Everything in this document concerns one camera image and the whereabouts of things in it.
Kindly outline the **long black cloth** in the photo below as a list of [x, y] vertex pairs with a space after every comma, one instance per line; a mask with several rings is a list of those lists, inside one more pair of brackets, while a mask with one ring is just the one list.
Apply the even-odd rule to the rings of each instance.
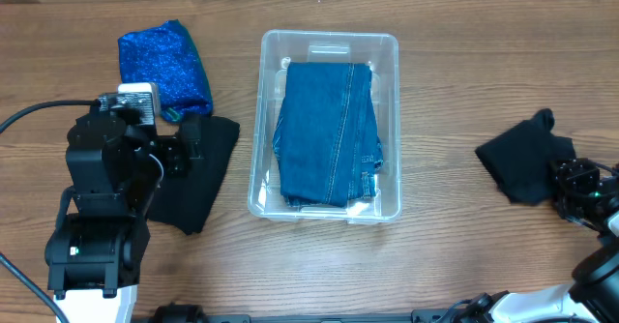
[[203, 160], [190, 160], [187, 177], [165, 177], [147, 218], [172, 225], [187, 235], [202, 231], [223, 182], [240, 125], [219, 116], [202, 117]]

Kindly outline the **blue denim jeans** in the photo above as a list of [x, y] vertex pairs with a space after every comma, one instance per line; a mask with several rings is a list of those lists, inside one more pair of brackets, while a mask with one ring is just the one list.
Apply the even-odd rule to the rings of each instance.
[[272, 147], [291, 207], [376, 196], [382, 144], [365, 64], [292, 63]]

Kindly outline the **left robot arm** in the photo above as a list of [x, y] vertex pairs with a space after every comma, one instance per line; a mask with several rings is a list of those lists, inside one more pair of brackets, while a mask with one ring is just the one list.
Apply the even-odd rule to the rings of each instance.
[[67, 134], [72, 185], [45, 247], [48, 289], [60, 322], [128, 322], [150, 232], [147, 215], [164, 183], [186, 181], [201, 119], [159, 135], [150, 95], [104, 94]]

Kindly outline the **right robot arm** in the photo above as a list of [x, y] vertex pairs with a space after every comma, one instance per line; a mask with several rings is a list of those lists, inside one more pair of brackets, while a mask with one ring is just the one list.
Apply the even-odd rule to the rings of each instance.
[[571, 283], [482, 294], [448, 308], [442, 322], [618, 323], [618, 168], [582, 158], [551, 169], [559, 217], [596, 231], [603, 246], [575, 267]]

